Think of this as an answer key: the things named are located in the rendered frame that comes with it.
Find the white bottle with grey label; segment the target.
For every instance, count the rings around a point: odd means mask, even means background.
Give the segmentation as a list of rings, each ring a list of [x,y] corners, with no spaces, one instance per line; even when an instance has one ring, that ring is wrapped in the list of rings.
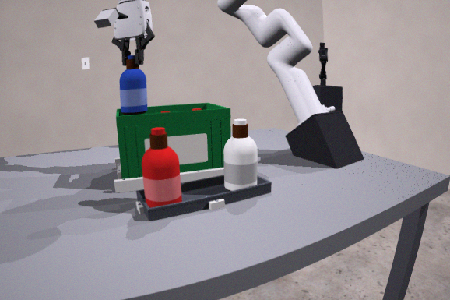
[[[257,185],[258,149],[248,136],[246,119],[234,119],[233,136],[223,149],[224,187],[229,191]]]

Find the blue bottle with light blue label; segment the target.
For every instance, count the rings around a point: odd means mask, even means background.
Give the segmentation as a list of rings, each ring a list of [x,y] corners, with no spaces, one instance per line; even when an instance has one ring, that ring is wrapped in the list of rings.
[[[120,102],[123,115],[138,115],[148,111],[146,75],[135,64],[135,56],[126,59],[126,70],[120,77]]]

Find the green crate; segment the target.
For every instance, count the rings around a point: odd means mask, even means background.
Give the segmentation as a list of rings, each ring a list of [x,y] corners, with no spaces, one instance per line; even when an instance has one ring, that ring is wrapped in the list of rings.
[[[193,111],[194,108],[202,110]],[[175,104],[147,109],[139,115],[123,115],[117,109],[122,179],[142,177],[142,157],[150,148],[149,134],[152,128],[159,127],[165,128],[167,145],[178,156],[180,173],[224,168],[223,149],[230,133],[213,104]]]

